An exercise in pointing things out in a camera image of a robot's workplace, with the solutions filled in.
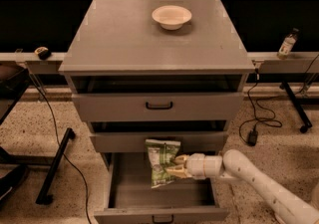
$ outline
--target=snack bag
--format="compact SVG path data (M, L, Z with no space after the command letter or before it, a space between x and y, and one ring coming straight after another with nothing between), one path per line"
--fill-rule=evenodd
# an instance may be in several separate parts
M179 151L180 141L147 139L146 146L152 167L152 188L175 181L177 177L168 174L165 169L175 165L173 161Z

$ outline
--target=bowl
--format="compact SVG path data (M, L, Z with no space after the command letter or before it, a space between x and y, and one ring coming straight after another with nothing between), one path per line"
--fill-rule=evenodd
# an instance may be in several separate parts
M152 13L152 17L155 21L159 22L163 28L176 30L191 19L191 13L181 6L165 5L155 9Z

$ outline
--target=drawer handle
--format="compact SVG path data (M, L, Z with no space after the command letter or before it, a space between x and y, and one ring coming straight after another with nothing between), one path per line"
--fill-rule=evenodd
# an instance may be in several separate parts
M171 220L170 221L156 221L156 218L152 216L153 223L154 224L171 224L173 222L173 215L171 215Z
M172 102L167 105L152 105L149 102L146 102L146 108L148 110L169 110L172 109Z

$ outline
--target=plastic bottle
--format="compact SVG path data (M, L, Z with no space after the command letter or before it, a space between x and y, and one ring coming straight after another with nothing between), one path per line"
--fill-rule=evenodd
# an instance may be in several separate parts
M287 59L292 47L297 42L298 39L298 29L292 29L291 33L287 35L277 53L277 56L280 60Z

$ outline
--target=white robotic arm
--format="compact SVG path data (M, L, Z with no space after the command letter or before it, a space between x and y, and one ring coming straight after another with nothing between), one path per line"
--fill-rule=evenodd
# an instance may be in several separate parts
M229 150L224 156L182 155L176 158L176 164L168 172L181 178L244 180L286 224L319 224L317 209L261 172L238 150Z

